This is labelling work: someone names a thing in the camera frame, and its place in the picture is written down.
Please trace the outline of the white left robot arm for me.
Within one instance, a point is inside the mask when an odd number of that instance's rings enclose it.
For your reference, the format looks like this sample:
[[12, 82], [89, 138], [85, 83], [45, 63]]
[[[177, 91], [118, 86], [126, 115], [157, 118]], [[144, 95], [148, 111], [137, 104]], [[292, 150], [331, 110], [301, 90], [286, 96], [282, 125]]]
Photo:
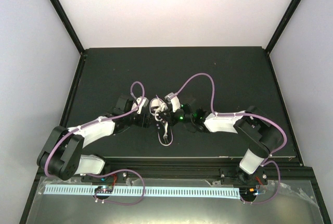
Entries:
[[148, 116], [143, 113], [147, 105], [146, 97], [122, 95], [115, 107], [91, 122], [69, 128], [56, 126], [37, 157], [37, 166], [45, 175], [61, 180], [93, 174], [100, 182], [108, 181], [112, 170], [105, 165], [105, 159], [96, 154], [84, 155], [83, 149], [101, 138], [119, 134], [125, 127], [147, 127]]

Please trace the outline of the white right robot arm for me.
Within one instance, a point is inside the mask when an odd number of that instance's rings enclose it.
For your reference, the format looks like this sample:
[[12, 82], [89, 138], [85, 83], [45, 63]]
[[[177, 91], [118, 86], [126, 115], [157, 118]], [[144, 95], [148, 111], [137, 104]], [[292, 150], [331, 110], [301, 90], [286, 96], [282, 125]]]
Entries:
[[230, 146], [240, 147], [244, 153], [232, 180], [249, 184], [259, 167], [266, 165], [268, 158], [284, 147], [287, 141], [284, 130], [261, 115], [256, 107], [235, 113], [218, 113], [202, 108], [192, 110], [189, 105], [165, 113], [168, 129], [178, 123], [189, 124], [194, 131], [221, 137]]

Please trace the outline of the white shoelace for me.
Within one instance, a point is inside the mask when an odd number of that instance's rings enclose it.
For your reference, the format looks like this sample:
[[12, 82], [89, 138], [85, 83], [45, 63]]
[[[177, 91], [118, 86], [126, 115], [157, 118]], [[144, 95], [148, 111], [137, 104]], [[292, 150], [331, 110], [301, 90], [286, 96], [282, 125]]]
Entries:
[[157, 106], [157, 108], [155, 108], [154, 118], [155, 118], [156, 121], [160, 122], [160, 121], [162, 121], [162, 117], [159, 116], [159, 113], [162, 113], [162, 112], [168, 110], [168, 106], [157, 95], [156, 95], [156, 99], [157, 99], [158, 106]]

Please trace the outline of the black canvas sneaker white sole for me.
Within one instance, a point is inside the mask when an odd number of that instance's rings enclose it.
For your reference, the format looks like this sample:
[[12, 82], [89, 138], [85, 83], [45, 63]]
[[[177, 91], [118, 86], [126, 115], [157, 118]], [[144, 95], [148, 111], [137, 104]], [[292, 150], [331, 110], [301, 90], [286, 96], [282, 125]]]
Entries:
[[149, 113], [152, 116], [152, 119], [155, 121], [155, 126], [157, 128], [158, 140], [160, 144], [164, 147], [168, 147], [173, 142], [173, 133], [171, 125], [169, 124], [170, 120], [170, 109], [159, 113], [159, 116], [162, 117], [162, 121], [158, 122], [154, 118], [155, 108], [157, 108], [157, 99], [156, 96], [150, 101], [149, 104]]

